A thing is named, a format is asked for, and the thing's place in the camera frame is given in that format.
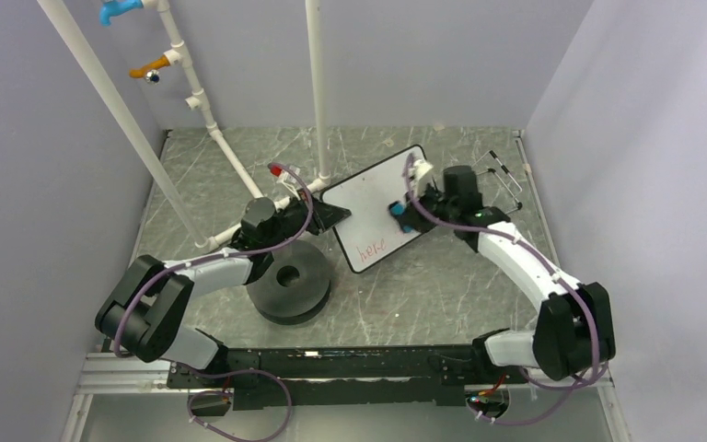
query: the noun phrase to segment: blue object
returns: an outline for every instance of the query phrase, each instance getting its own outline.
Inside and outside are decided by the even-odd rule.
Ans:
[[[405,206],[400,203],[396,203],[392,205],[388,210],[391,212],[392,215],[399,216],[405,213]]]
[[[144,7],[142,0],[124,0],[122,2],[112,0],[110,2],[104,2],[104,5],[101,6],[101,11],[99,11],[99,21],[101,22],[101,26],[109,26],[110,17],[119,16],[132,9],[142,7]]]

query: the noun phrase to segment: faucet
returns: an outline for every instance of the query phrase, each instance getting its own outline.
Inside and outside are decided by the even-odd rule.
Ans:
[[[110,17],[119,16],[120,14],[125,14],[132,9],[144,7],[142,5],[142,0],[123,0],[119,2],[117,0],[110,0],[109,2],[104,2],[101,5],[101,11],[99,11],[99,21],[101,26],[110,25]]]

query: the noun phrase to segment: round black object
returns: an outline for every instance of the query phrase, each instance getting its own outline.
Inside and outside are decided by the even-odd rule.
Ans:
[[[329,300],[332,269],[321,250],[294,241],[272,253],[274,262],[248,296],[259,313],[276,324],[293,325],[315,317]]]

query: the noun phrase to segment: gray marble tabletop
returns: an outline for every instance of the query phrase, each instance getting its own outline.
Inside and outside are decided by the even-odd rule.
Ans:
[[[507,127],[331,127],[333,179],[412,144],[423,146],[437,170],[470,164],[483,172],[496,166],[485,155],[493,149],[524,187],[519,195],[524,208],[512,214],[513,221],[548,254],[535,195],[511,133]],[[273,160],[298,165],[308,180],[315,176],[312,128],[232,128],[224,136],[267,196],[284,196],[266,169]],[[250,195],[204,129],[170,132],[162,158],[203,232],[219,233],[242,217]],[[487,204],[512,205],[491,174],[481,175],[481,191]],[[469,343],[503,327],[533,326],[536,312],[516,285],[450,231],[436,228],[360,274],[350,271],[331,232],[310,242],[334,269],[329,303],[314,319],[296,326],[273,324],[256,311],[244,287],[233,287],[194,299],[184,323],[235,347]],[[158,190],[148,202],[138,253],[162,260],[200,254]]]

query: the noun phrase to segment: orange connector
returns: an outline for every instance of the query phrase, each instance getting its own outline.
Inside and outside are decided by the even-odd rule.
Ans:
[[[152,63],[148,63],[139,69],[132,69],[129,71],[129,76],[131,78],[142,78],[148,73],[148,71],[152,71],[153,69],[161,69],[162,67],[167,67],[169,65],[171,65],[171,63],[169,62],[167,56],[161,55],[161,58]]]

